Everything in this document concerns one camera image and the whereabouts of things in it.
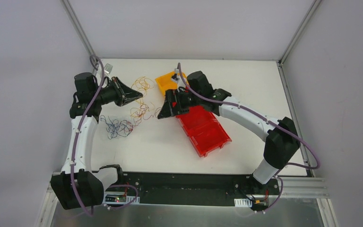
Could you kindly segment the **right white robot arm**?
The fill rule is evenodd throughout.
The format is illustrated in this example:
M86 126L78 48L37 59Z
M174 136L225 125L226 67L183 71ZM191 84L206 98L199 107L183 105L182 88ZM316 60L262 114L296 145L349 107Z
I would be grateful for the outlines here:
M268 188L269 180L282 170L300 148L292 119L268 118L239 104L232 94L214 89L202 71L187 76L185 87L168 89L158 119L186 114L192 107L229 119L257 135L265 143L263 160L249 177L249 186L256 194Z

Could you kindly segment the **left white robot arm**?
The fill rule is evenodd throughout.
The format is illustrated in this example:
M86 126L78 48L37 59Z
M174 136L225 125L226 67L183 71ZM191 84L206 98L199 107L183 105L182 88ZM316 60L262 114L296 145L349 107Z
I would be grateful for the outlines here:
M102 106L115 103L127 105L143 97L118 77L108 78L106 86L99 84L90 72L74 77L76 92L69 111L71 139L69 150L59 174L51 177L51 187L65 210L98 206L109 187L120 191L125 178L119 165L106 165L97 170L91 166L92 148Z

